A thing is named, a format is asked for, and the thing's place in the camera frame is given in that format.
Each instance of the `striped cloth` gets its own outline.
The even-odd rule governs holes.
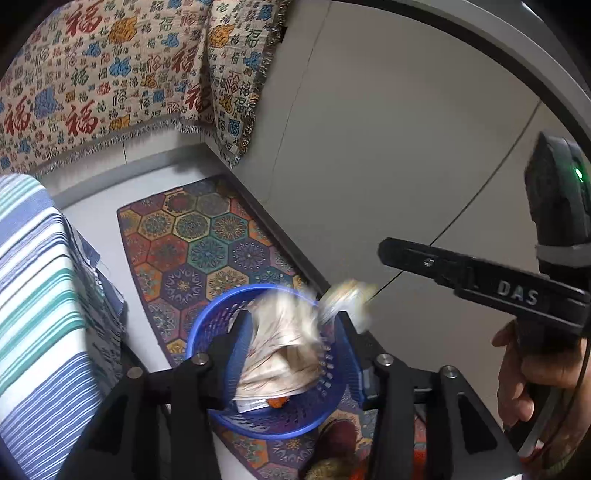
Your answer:
[[[124,303],[99,259],[39,182],[0,177],[0,437],[30,479],[55,477],[121,376]]]

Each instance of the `hexagon pattern rug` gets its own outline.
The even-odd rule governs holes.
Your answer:
[[[172,366],[183,361],[193,322],[205,305],[234,287],[277,283],[301,288],[306,279],[265,232],[224,176],[152,195],[117,211],[121,238],[148,321]],[[357,455],[371,449],[376,411],[363,412],[348,390],[331,417],[358,432]],[[228,449],[260,480],[296,480],[319,430],[290,440],[264,441],[214,424]],[[415,420],[415,462],[425,451],[424,425]]]

